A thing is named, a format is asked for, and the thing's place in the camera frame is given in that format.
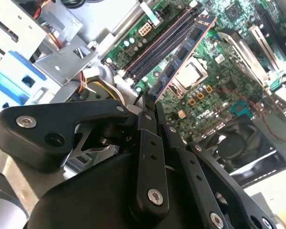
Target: ram stick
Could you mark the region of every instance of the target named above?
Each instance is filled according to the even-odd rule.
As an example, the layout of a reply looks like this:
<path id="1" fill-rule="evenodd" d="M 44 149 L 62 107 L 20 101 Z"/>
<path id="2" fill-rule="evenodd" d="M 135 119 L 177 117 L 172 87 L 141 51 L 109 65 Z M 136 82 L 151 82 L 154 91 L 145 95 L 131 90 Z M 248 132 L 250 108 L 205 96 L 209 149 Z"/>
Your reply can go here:
<path id="1" fill-rule="evenodd" d="M 181 43 L 174 56 L 171 58 L 168 65 L 161 73 L 158 81 L 149 91 L 149 94 L 153 96 L 155 102 L 159 100 L 159 98 L 170 85 L 171 81 L 174 79 L 178 71 L 181 69 L 181 67 L 196 49 L 202 38 L 213 26 L 216 19 L 217 17 L 210 15 L 199 15 L 197 17 L 197 20 L 194 23 L 192 29 L 190 30 L 188 36 Z"/>

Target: cable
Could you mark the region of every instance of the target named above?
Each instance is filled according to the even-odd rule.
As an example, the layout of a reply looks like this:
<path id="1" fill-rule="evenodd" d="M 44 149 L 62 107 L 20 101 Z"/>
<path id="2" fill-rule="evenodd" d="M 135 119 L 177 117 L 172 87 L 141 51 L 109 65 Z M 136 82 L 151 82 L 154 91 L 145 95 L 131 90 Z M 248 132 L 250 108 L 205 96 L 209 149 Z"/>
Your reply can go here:
<path id="1" fill-rule="evenodd" d="M 227 91 L 227 92 L 230 92 L 230 93 L 233 93 L 235 94 L 236 96 L 238 96 L 239 98 L 243 99 L 243 100 L 246 100 L 248 101 L 255 109 L 256 111 L 259 113 L 259 115 L 262 117 L 262 120 L 263 120 L 263 123 L 265 124 L 267 130 L 269 131 L 269 133 L 275 137 L 277 140 L 279 141 L 282 141 L 282 142 L 286 142 L 286 139 L 282 138 L 282 137 L 279 137 L 278 135 L 276 135 L 271 129 L 270 129 L 270 126 L 269 124 L 267 123 L 267 121 L 265 120 L 265 114 L 261 113 L 260 110 L 258 109 L 258 107 L 255 105 L 255 103 L 249 99 L 247 99 L 245 96 L 241 96 L 239 95 L 237 92 L 235 91 L 230 91 L 230 90 L 224 90 L 224 92 Z"/>
<path id="2" fill-rule="evenodd" d="M 104 87 L 100 82 L 93 82 L 94 84 L 100 86 L 102 89 L 104 89 L 108 94 L 115 100 L 118 100 L 107 88 Z"/>
<path id="3" fill-rule="evenodd" d="M 138 97 L 135 99 L 133 105 L 136 105 L 136 104 L 137 104 L 137 102 L 140 100 L 140 98 L 142 97 L 142 95 L 143 95 L 143 92 L 140 92 L 140 94 L 138 95 Z"/>
<path id="4" fill-rule="evenodd" d="M 43 8 L 45 5 L 47 5 L 50 1 L 51 1 L 51 0 L 44 0 L 44 1 L 40 0 L 40 1 L 38 1 L 38 3 L 36 2 L 36 7 L 37 7 L 37 9 L 36 9 L 36 11 L 35 11 L 35 13 L 34 13 L 34 15 L 33 15 L 33 18 L 34 18 L 34 19 L 39 18 L 39 16 L 41 15 L 41 12 L 42 12 L 42 8 Z"/>
<path id="5" fill-rule="evenodd" d="M 124 100 L 123 95 L 121 94 L 121 92 L 120 92 L 118 89 L 116 89 L 114 86 L 112 86 L 111 84 L 107 83 L 106 81 L 102 80 L 102 82 L 103 82 L 107 87 L 111 88 L 113 91 L 115 91 L 115 92 L 117 93 L 117 95 L 118 95 L 119 98 L 120 98 L 121 103 L 125 106 L 125 105 L 126 105 L 126 104 L 125 104 L 125 100 Z"/>
<path id="6" fill-rule="evenodd" d="M 63 48 L 63 44 L 54 36 L 54 34 L 44 26 L 44 29 L 47 31 L 48 36 L 53 40 L 53 42 L 57 45 L 58 49 Z"/>
<path id="7" fill-rule="evenodd" d="M 61 2 L 68 9 L 77 9 L 82 7 L 86 0 L 61 0 Z"/>
<path id="8" fill-rule="evenodd" d="M 98 3 L 104 0 L 61 0 L 62 4 L 69 9 L 77 9 L 82 7 L 85 3 Z"/>

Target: orange wire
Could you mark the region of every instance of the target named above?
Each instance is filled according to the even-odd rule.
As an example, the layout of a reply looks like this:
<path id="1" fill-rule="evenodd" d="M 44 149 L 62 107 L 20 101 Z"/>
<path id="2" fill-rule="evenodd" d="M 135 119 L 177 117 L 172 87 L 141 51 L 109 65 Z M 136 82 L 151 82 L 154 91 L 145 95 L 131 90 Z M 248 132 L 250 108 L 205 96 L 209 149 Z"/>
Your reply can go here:
<path id="1" fill-rule="evenodd" d="M 39 1 L 39 3 L 37 4 L 36 12 L 35 12 L 34 15 L 33 15 L 33 18 L 34 18 L 34 19 L 37 19 L 37 18 L 40 16 L 42 8 L 43 8 L 45 5 L 47 5 L 50 1 L 51 1 L 51 0 L 45 0 L 44 2 L 42 2 L 42 0 Z"/>

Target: yellow wire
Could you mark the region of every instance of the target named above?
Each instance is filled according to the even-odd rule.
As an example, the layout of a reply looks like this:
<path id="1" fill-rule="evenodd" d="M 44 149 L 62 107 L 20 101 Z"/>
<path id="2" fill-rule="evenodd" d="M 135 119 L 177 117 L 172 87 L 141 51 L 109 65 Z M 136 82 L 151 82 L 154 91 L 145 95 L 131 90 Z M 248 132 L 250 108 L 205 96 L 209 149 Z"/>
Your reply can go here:
<path id="1" fill-rule="evenodd" d="M 46 0 L 43 2 L 43 4 L 41 4 L 41 8 L 43 8 L 46 4 L 48 4 L 51 0 Z"/>
<path id="2" fill-rule="evenodd" d="M 112 98 L 114 98 L 115 100 L 118 100 L 107 88 L 104 87 L 104 85 L 102 85 L 102 84 L 99 83 L 99 82 L 93 82 L 93 83 L 95 83 L 96 85 L 99 85 L 101 88 L 105 89 L 106 92 L 108 92 L 108 94 L 109 94 Z"/>

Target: capacitor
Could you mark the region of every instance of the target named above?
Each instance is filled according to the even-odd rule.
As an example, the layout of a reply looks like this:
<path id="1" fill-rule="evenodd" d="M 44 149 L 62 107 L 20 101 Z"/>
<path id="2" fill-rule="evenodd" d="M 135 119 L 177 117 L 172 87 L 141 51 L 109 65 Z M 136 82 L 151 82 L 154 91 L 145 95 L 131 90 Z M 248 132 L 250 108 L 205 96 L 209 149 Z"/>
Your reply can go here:
<path id="1" fill-rule="evenodd" d="M 134 38 L 129 38 L 129 42 L 130 42 L 130 44 L 134 44 L 134 42 L 135 42 L 135 40 L 134 40 Z"/>
<path id="2" fill-rule="evenodd" d="M 110 59 L 109 57 L 106 59 L 107 63 L 112 63 L 112 59 Z"/>
<path id="3" fill-rule="evenodd" d="M 199 112 L 203 112 L 203 111 L 204 111 L 203 108 L 200 107 L 200 106 L 197 108 L 197 110 L 198 110 Z"/>
<path id="4" fill-rule="evenodd" d="M 129 42 L 128 41 L 124 41 L 124 45 L 125 45 L 125 47 L 128 47 L 129 46 Z"/>

